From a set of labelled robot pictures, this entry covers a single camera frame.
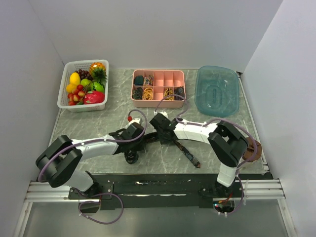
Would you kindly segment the dark floral patterned necktie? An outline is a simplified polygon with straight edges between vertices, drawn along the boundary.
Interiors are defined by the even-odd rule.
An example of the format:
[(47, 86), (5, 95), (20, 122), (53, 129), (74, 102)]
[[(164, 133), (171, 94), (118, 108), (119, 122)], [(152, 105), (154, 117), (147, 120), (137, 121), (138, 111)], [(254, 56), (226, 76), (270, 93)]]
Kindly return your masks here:
[[(144, 135), (144, 138), (148, 140), (148, 143), (153, 143), (153, 142), (159, 141), (157, 132), (148, 133), (148, 134)], [(192, 165), (195, 168), (201, 167), (201, 164), (198, 161), (198, 159), (195, 158), (194, 155), (191, 154), (189, 152), (189, 150), (186, 147), (184, 147), (180, 142), (177, 141), (175, 146), (185, 155), (185, 157), (192, 163)]]

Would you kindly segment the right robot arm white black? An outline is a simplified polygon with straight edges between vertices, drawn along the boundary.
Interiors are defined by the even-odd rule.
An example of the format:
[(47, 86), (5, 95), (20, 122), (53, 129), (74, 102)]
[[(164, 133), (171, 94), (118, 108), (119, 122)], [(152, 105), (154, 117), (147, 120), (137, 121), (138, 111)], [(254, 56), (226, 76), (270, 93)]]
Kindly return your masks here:
[(182, 118), (169, 120), (163, 113), (156, 114), (150, 124), (162, 143), (190, 140), (209, 144), (220, 161), (214, 193), (226, 197), (233, 191), (239, 161), (248, 147), (247, 139), (233, 124), (226, 121), (198, 123)]

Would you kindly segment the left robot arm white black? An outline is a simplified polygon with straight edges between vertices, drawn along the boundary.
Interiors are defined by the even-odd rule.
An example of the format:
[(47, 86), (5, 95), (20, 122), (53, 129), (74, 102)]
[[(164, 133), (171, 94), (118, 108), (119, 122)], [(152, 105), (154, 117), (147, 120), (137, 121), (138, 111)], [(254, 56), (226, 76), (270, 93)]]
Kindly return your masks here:
[(86, 198), (95, 197), (100, 192), (99, 184), (90, 172), (77, 169), (79, 162), (123, 153), (126, 162), (135, 163), (146, 128), (134, 120), (127, 128), (91, 140), (71, 140), (62, 135), (37, 158), (38, 181), (48, 182), (52, 188), (67, 185)]

